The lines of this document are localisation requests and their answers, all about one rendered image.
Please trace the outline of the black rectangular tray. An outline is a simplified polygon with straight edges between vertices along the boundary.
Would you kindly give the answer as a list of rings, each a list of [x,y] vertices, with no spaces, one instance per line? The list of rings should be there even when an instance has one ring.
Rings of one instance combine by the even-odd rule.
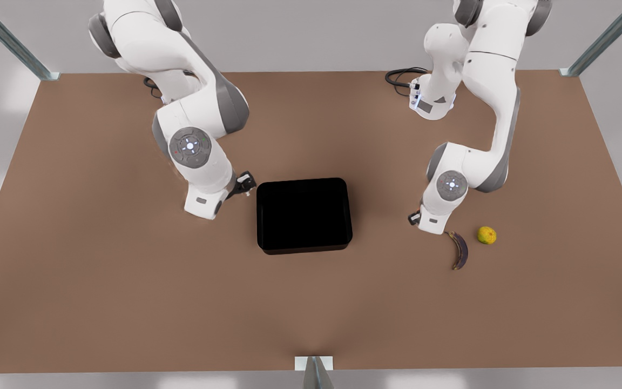
[[[266,254],[343,250],[352,241],[348,187],[339,177],[256,188],[257,244]]]

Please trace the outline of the dark purple eggplant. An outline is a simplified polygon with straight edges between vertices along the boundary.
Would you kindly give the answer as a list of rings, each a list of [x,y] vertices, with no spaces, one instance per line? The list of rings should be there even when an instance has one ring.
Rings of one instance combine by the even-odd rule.
[[[448,231],[447,236],[449,236],[452,241],[454,241],[457,247],[457,258],[456,262],[452,266],[452,269],[462,269],[469,258],[468,245],[464,237],[460,236],[460,234],[455,231]]]

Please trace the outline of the silver frame post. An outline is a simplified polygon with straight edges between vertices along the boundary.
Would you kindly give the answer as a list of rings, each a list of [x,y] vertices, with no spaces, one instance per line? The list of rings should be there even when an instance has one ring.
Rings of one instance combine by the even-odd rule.
[[[0,42],[11,54],[15,55],[40,81],[58,81],[61,74],[51,72],[42,62],[25,47],[0,21]]]
[[[622,35],[622,12],[597,39],[567,68],[559,69],[562,77],[578,77]]]
[[[296,356],[295,370],[303,370],[302,389],[335,389],[329,370],[334,369],[332,356]]]

